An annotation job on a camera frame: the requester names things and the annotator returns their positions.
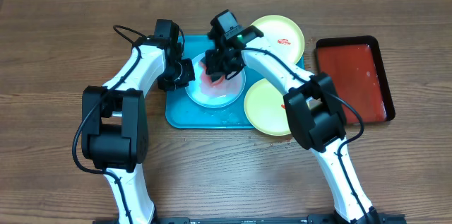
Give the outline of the light blue round plate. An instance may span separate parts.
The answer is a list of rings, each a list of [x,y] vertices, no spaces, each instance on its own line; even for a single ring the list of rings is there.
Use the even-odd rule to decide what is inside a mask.
[[[219,108],[233,103],[244,90],[246,83],[244,70],[230,80],[221,76],[218,80],[212,81],[206,74],[204,57],[205,54],[201,53],[192,59],[195,80],[186,87],[187,95],[203,107]]]

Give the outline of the yellow-green round plate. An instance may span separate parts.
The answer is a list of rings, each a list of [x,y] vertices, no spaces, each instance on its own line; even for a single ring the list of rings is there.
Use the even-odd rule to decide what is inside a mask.
[[[270,136],[291,134],[283,95],[266,79],[255,82],[244,98],[244,111],[251,125]]]
[[[263,32],[270,45],[288,61],[297,64],[302,59],[304,35],[294,21],[284,16],[269,15],[255,20],[252,25]]]

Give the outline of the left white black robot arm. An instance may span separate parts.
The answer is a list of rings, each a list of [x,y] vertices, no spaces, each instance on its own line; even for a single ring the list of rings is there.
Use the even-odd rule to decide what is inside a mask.
[[[130,43],[131,56],[117,75],[83,91],[72,156],[80,170],[109,182],[116,223],[158,223],[143,173],[149,146],[145,97],[154,84],[165,92],[187,87],[194,67],[182,57],[184,34],[172,20],[157,20],[152,35],[140,33]]]

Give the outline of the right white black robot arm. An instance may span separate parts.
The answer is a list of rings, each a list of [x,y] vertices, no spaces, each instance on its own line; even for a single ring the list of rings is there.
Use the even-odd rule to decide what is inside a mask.
[[[379,223],[379,214],[364,193],[347,145],[344,113],[350,104],[338,97],[330,76],[306,71],[273,48],[255,26],[241,26],[225,10],[210,22],[208,38],[215,46],[206,52],[206,73],[213,79],[239,73],[248,66],[282,95],[292,136],[311,151],[326,178],[334,200],[337,223]]]

